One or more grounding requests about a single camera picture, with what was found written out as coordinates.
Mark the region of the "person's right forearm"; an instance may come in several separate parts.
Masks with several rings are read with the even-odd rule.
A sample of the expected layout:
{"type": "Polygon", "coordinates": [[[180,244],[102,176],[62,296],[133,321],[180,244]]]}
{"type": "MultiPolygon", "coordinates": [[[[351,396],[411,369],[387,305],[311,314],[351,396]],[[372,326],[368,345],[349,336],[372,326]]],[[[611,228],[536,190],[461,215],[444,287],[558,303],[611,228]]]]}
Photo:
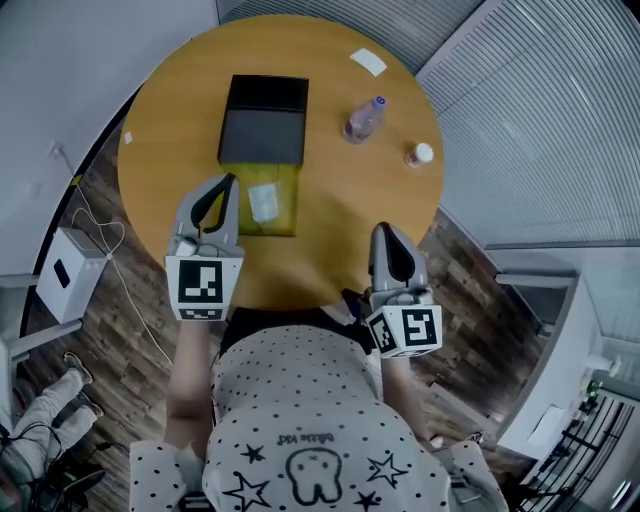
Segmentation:
{"type": "Polygon", "coordinates": [[[384,402],[404,419],[416,440],[427,451],[440,449],[444,439],[429,436],[409,359],[382,359],[381,378],[384,402]]]}

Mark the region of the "white desk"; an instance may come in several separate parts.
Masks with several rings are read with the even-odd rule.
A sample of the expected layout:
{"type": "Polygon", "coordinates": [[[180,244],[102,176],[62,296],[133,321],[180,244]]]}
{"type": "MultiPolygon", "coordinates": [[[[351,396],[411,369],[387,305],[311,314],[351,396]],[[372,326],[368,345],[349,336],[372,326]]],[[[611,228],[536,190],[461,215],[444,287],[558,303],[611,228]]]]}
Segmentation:
{"type": "Polygon", "coordinates": [[[577,411],[593,372],[611,370],[616,362],[622,363],[620,371],[640,363],[640,343],[603,334],[593,294],[581,276],[500,273],[495,281],[565,293],[538,363],[496,431],[498,446],[544,459],[577,411]]]}

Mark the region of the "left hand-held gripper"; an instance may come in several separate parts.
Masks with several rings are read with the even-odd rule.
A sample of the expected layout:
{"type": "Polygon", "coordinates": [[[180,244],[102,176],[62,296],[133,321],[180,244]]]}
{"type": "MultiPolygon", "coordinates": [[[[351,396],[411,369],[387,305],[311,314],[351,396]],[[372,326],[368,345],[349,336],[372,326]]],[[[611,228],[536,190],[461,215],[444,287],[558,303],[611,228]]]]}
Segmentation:
{"type": "Polygon", "coordinates": [[[239,233],[239,183],[234,174],[216,175],[181,200],[176,235],[165,258],[171,308],[180,321],[221,322],[227,317],[244,250],[239,233]],[[201,243],[196,239],[222,239],[201,243]]]}

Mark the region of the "small white-capped jar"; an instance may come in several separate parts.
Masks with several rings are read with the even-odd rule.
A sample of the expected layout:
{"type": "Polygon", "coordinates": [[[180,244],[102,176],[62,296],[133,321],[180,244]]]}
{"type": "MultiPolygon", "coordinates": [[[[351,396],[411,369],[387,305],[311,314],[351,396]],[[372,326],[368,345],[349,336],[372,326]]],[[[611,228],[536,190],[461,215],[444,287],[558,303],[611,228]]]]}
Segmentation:
{"type": "Polygon", "coordinates": [[[432,162],[434,159],[434,150],[427,143],[418,143],[413,146],[405,155],[405,163],[407,166],[417,168],[432,162]]]}

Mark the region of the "white metal desk frame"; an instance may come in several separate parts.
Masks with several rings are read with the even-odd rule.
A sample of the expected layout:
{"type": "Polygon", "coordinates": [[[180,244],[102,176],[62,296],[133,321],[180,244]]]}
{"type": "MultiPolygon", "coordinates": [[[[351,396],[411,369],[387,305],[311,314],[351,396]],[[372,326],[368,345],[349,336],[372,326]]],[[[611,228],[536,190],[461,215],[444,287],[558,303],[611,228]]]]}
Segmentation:
{"type": "MultiPolygon", "coordinates": [[[[36,286],[39,281],[38,275],[16,274],[0,276],[0,288],[18,289],[36,286]]],[[[27,354],[32,349],[49,343],[56,338],[65,336],[82,327],[80,319],[72,320],[52,327],[45,328],[25,337],[19,337],[4,341],[0,337],[0,352],[6,353],[5,359],[9,363],[17,362],[18,359],[27,354]]]]}

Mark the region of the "person's left forearm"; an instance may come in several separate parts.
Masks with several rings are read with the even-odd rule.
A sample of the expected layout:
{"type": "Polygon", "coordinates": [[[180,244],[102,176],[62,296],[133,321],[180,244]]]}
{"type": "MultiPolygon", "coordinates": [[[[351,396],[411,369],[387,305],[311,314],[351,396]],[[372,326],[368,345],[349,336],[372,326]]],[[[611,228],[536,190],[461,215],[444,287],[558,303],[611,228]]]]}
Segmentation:
{"type": "Polygon", "coordinates": [[[182,322],[166,396],[164,440],[205,458],[213,429],[211,333],[204,321],[182,322]]]}

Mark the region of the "white box appliance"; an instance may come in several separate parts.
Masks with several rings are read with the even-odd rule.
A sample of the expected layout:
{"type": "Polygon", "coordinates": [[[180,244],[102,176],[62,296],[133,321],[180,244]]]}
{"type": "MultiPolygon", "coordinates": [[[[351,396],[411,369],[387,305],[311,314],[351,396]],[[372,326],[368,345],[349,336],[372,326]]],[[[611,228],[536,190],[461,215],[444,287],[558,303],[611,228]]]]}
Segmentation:
{"type": "Polygon", "coordinates": [[[36,293],[58,323],[84,316],[106,263],[105,253],[84,231],[55,231],[36,293]]]}

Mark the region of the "white paper sheet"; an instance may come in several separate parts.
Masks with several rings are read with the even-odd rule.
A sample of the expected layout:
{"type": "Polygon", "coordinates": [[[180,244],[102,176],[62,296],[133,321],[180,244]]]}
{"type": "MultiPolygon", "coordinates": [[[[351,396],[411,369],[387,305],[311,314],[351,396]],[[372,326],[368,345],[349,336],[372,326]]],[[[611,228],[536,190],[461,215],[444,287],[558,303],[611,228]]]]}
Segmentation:
{"type": "Polygon", "coordinates": [[[359,64],[374,77],[378,77],[387,69],[386,63],[375,53],[366,48],[361,48],[352,53],[350,55],[350,59],[359,64]]]}

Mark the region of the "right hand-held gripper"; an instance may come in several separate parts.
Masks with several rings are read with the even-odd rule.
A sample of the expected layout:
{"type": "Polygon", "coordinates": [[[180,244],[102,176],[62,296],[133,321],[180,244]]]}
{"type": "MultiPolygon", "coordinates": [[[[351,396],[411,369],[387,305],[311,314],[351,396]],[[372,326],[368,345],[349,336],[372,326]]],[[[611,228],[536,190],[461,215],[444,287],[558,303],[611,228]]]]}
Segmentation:
{"type": "Polygon", "coordinates": [[[371,234],[369,275],[372,313],[366,325],[381,358],[413,358],[443,344],[442,308],[424,287],[427,270],[414,242],[396,226],[381,222],[371,234]],[[406,287],[389,289],[389,275],[406,287]]]}

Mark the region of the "black box with yellow tray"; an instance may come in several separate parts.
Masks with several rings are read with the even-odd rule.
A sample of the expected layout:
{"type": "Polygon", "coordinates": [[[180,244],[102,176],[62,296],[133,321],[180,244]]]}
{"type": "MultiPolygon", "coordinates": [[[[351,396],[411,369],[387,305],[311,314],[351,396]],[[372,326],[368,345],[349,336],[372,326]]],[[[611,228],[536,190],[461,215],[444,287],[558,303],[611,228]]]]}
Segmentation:
{"type": "Polygon", "coordinates": [[[308,92],[306,78],[236,74],[231,79],[217,159],[239,182],[242,235],[296,235],[308,92]],[[247,189],[266,183],[278,188],[279,216],[259,224],[247,189]]]}

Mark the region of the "white dotted star-print shirt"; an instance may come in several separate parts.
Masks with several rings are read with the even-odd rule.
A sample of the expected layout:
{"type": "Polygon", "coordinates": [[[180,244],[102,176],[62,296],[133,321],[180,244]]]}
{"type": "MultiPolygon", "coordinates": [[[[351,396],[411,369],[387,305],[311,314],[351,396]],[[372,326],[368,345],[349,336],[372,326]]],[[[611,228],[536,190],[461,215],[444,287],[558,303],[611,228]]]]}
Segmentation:
{"type": "Polygon", "coordinates": [[[509,512],[478,445],[428,449],[346,337],[264,329],[213,373],[202,454],[132,445],[130,512],[509,512]]]}

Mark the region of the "clear plastic water bottle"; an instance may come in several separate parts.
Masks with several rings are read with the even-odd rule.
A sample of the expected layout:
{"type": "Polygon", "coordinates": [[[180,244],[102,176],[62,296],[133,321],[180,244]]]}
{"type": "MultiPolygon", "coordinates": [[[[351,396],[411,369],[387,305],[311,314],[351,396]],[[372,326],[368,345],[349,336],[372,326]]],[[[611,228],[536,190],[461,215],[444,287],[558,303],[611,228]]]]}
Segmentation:
{"type": "Polygon", "coordinates": [[[385,97],[376,96],[355,109],[343,127],[344,138],[353,144],[361,144],[369,138],[381,125],[386,104],[385,97]]]}

